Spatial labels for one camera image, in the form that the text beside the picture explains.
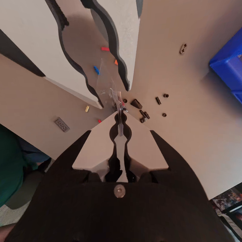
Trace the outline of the small clear plastic bag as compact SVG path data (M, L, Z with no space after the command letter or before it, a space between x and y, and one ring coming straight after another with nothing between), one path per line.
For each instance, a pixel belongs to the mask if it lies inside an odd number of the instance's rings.
M102 111L104 111L105 117L101 118L98 115L96 123L98 120L104 121L111 114L114 114L115 124L110 129L110 138L114 141L116 137L121 137L124 135L124 124L123 124L123 114L125 114L125 104L121 96L121 91L115 84L114 78L111 75L106 61L101 58L100 66L98 67L100 75L97 75L97 81L95 84L95 91L103 105Z

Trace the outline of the blue plastic bin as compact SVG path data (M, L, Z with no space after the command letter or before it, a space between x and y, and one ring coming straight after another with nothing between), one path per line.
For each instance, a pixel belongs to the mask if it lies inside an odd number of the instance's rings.
M242 103L242 29L240 29L210 60L210 68Z

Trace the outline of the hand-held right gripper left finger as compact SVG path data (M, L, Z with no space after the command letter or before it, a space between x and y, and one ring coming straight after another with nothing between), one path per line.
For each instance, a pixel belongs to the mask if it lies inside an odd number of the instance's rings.
M116 182L120 178L122 170L114 142L118 135L117 114L116 111L92 128L72 165L73 169L97 173L102 181Z

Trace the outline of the colourful printed box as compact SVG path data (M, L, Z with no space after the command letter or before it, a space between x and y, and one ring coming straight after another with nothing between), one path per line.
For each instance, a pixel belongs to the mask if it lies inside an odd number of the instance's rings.
M242 241L242 183L210 200L217 216L232 235L234 241Z

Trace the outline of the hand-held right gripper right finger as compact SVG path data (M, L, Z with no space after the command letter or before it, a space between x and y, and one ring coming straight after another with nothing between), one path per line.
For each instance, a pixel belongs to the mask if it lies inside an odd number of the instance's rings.
M141 175L150 171L167 170L168 164L162 155L151 130L129 113L123 112L124 167L129 183L137 182Z

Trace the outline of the dark grey lego plate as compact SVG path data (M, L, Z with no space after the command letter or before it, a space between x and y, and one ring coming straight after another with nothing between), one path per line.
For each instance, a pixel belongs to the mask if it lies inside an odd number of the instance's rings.
M63 132L67 132L70 130L69 126L60 118L57 117L54 120L54 123L63 131Z

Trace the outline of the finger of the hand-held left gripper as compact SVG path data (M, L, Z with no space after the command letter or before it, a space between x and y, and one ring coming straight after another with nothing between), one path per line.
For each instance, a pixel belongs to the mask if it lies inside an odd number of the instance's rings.
M59 1L1 1L1 31L40 74L98 109L104 106L83 68L67 53L63 31L69 22Z
M95 13L93 20L103 23L108 37L110 53L118 63L118 73L126 91L132 88L138 34L141 17L141 1L99 0L81 1Z

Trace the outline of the black lego wedge piece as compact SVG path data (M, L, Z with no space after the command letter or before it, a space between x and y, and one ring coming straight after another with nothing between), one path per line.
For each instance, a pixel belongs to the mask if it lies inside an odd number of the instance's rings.
M134 99L133 101L131 101L130 105L132 105L133 107L135 107L139 110L141 110L143 108L143 106L137 99Z

